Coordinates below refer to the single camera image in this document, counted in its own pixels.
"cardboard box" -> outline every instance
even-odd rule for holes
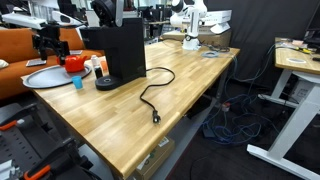
[[[157,147],[136,168],[132,174],[132,179],[150,179],[173,150],[174,141],[169,137],[164,137]]]
[[[167,33],[164,33],[162,35],[162,38],[165,39],[175,39],[182,41],[185,37],[185,33],[181,33],[179,31],[170,31]],[[230,44],[230,38],[231,38],[231,30],[228,30],[222,34],[217,35],[201,35],[199,34],[198,39],[200,43],[203,44],[210,44],[213,46],[222,46],[222,47],[229,47]]]

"wooden table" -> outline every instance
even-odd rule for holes
[[[276,46],[278,47],[276,49],[276,66],[285,69],[283,70],[271,97],[263,96],[263,98],[267,97],[268,100],[273,102],[284,103],[285,101],[279,99],[279,97],[291,73],[305,81],[309,81],[312,86],[306,97],[302,99],[299,104],[291,102],[286,103],[294,107],[295,111],[290,116],[270,149],[266,151],[259,147],[248,145],[247,151],[302,179],[320,179],[320,175],[284,158],[286,153],[320,110],[320,63],[313,61],[310,54],[304,54],[292,49],[280,48],[282,46],[283,44],[277,44]]]
[[[146,78],[111,91],[98,91],[91,73],[83,79],[81,90],[69,84],[34,92],[117,175],[127,178],[232,62],[231,54],[209,59],[201,57],[207,47],[187,51],[181,46],[165,41],[145,47],[147,68],[166,67],[176,74],[170,85],[151,88],[144,96],[157,108],[162,118],[159,125],[152,122],[152,109],[139,96],[149,84],[169,81],[172,75],[166,71],[148,72]],[[234,55],[238,52],[231,49]]]

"white robot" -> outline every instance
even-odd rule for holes
[[[183,49],[198,50],[200,48],[199,27],[211,27],[211,32],[220,34],[230,28],[227,21],[231,18],[231,10],[207,12],[203,0],[195,0],[194,5],[186,5],[183,0],[173,0],[170,17],[173,27],[187,29],[183,40]]]

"black curtain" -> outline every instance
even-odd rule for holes
[[[230,46],[241,49],[237,78],[254,77],[266,64],[262,59],[275,37],[303,39],[320,0],[204,0],[208,11],[232,10]],[[255,81],[273,89],[281,69],[270,61],[266,72]]]

